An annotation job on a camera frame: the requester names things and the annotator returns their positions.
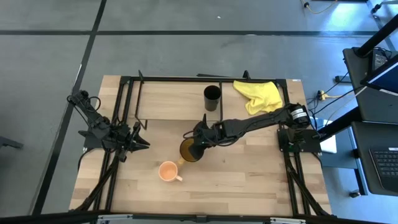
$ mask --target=orange mug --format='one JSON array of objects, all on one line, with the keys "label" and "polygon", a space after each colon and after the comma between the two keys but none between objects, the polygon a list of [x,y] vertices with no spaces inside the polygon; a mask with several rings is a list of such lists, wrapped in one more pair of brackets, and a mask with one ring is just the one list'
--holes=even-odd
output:
[{"label": "orange mug", "polygon": [[178,175],[178,167],[172,161],[166,161],[160,165],[159,177],[167,182],[175,181],[175,179],[182,181],[182,178]]}]

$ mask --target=black cable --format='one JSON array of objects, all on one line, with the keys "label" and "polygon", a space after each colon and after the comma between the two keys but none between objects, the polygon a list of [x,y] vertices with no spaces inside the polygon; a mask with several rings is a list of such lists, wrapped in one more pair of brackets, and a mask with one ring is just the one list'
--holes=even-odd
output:
[{"label": "black cable", "polygon": [[233,141],[231,141],[230,143],[227,143],[227,144],[218,144],[218,146],[221,146],[221,147],[226,147],[226,146],[230,146],[230,145],[233,145],[233,144],[235,144],[237,141],[239,140],[239,138],[236,138],[236,139],[234,139]]},{"label": "black cable", "polygon": [[348,72],[343,76],[343,78],[341,78],[338,82],[336,82],[336,84],[334,84],[332,87],[330,87],[326,92],[324,92],[322,95],[327,94],[332,88],[334,88],[335,86],[337,86],[339,83],[341,83],[341,81],[348,75]]},{"label": "black cable", "polygon": [[319,104],[319,99],[317,99],[317,105],[315,105],[315,107],[313,108],[313,113],[312,113],[312,118],[313,118],[313,120],[314,120],[314,122],[315,122],[315,127],[316,128],[318,128],[318,123],[317,123],[317,118],[315,117],[315,113],[317,112],[317,107],[318,107],[318,104]]},{"label": "black cable", "polygon": [[78,164],[77,164],[77,171],[78,171],[78,172],[79,172],[79,170],[80,170],[80,163],[81,163],[81,160],[83,159],[83,157],[84,157],[87,153],[91,152],[91,150],[93,150],[93,148],[88,148],[88,149],[80,156],[79,162],[78,162]]},{"label": "black cable", "polygon": [[309,104],[312,103],[315,99],[316,99],[316,97],[313,97],[313,98],[305,99],[305,101],[311,100],[311,101],[309,101],[309,102],[306,102],[306,103],[309,105]]},{"label": "black cable", "polygon": [[353,89],[353,90],[350,90],[350,91],[346,92],[345,94],[341,95],[339,98],[336,98],[336,99],[333,100],[332,102],[328,103],[326,106],[324,106],[323,108],[321,108],[318,112],[314,113],[314,115],[317,114],[317,113],[319,113],[319,112],[321,112],[321,111],[323,111],[326,107],[328,107],[328,106],[331,105],[332,103],[336,102],[337,100],[341,99],[342,97],[344,97],[344,96],[347,95],[348,93],[351,93],[352,91],[358,90],[358,89],[360,89],[360,88],[362,88],[362,87],[363,87],[363,86],[358,87],[358,88],[355,88],[355,89]]},{"label": "black cable", "polygon": [[[98,100],[98,107],[97,107],[97,109],[89,110],[89,109],[87,108],[87,103],[91,104],[91,99],[97,99],[97,100]],[[98,109],[99,109],[100,107],[101,107],[101,100],[98,98],[98,96],[92,96],[92,97],[89,97],[89,98],[86,100],[85,108],[86,108],[87,111],[89,111],[89,112],[95,112],[95,111],[98,111]]]},{"label": "black cable", "polygon": [[311,152],[311,154],[313,154],[313,156],[315,156],[315,158],[318,159],[319,163],[320,163],[321,166],[322,166],[322,161],[321,161],[321,159],[319,158],[319,156],[318,156],[315,152]]},{"label": "black cable", "polygon": [[314,113],[315,113],[315,110],[316,110],[316,108],[318,107],[318,104],[319,104],[319,99],[317,98],[317,99],[315,99],[314,101],[313,101],[313,108],[311,108],[311,109],[309,109],[310,111],[314,111]]},{"label": "black cable", "polygon": [[192,134],[192,136],[188,136],[188,137],[186,137],[186,135],[187,135],[187,134],[190,134],[190,133],[193,133],[193,130],[192,130],[192,131],[189,131],[189,132],[187,132],[187,133],[184,133],[184,134],[182,135],[182,137],[183,137],[184,139],[190,139],[190,138],[194,138],[194,137],[195,137],[195,135],[193,135],[193,134]]},{"label": "black cable", "polygon": [[382,47],[375,47],[364,56],[358,55],[358,53],[357,53],[357,51],[355,49],[353,49],[353,52],[354,52],[355,56],[357,56],[359,58],[367,58],[367,57],[369,57],[370,53],[373,53],[373,50],[380,50],[382,52],[382,54],[387,58],[387,60],[389,60],[391,58],[391,56],[392,56],[392,52],[390,50],[387,50],[387,49],[382,48]]},{"label": "black cable", "polygon": [[318,134],[319,137],[320,137],[321,135],[320,135],[319,132],[318,132],[318,123],[317,123],[317,119],[316,119],[314,113],[313,113],[312,111],[310,111],[310,112],[311,112],[311,114],[312,114],[313,122],[315,123],[315,127],[314,127],[313,124],[312,124],[312,122],[310,122],[311,127],[312,127],[313,130],[315,130],[315,131],[317,132],[317,134]]},{"label": "black cable", "polygon": [[88,127],[90,127],[90,125],[88,124],[86,118],[82,115],[82,113],[77,109],[76,106],[73,106],[75,108],[75,110],[80,114],[81,118],[83,118],[83,120],[85,121],[85,123],[87,124]]}]

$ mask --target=wheel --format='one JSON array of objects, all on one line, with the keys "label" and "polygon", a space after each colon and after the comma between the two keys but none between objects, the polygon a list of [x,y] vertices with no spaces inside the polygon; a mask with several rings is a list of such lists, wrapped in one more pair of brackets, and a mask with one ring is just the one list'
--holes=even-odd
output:
[{"label": "wheel", "polygon": [[376,13],[377,10],[379,10],[380,8],[381,8],[381,5],[376,4],[376,5],[374,6],[374,8],[371,10],[371,13],[372,13],[372,14],[373,14],[373,13]]},{"label": "wheel", "polygon": [[353,191],[353,192],[350,192],[350,193],[349,193],[349,196],[350,196],[351,198],[356,198],[356,197],[358,197],[358,196],[361,196],[361,193],[359,192],[359,190],[355,190],[355,191]]}]

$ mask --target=keyboard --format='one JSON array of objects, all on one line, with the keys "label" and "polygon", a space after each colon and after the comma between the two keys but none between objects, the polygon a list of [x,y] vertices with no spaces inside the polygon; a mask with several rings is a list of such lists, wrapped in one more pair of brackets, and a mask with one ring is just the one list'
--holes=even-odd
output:
[{"label": "keyboard", "polygon": [[398,192],[398,148],[370,148],[369,153],[382,187]]}]

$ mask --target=black cup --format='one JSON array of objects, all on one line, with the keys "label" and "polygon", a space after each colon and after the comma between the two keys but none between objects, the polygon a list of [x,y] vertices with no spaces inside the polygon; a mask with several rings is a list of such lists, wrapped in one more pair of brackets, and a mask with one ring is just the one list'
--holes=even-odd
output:
[{"label": "black cup", "polygon": [[208,86],[203,92],[205,95],[205,108],[208,111],[215,111],[217,109],[217,104],[220,101],[221,90],[218,86]]}]

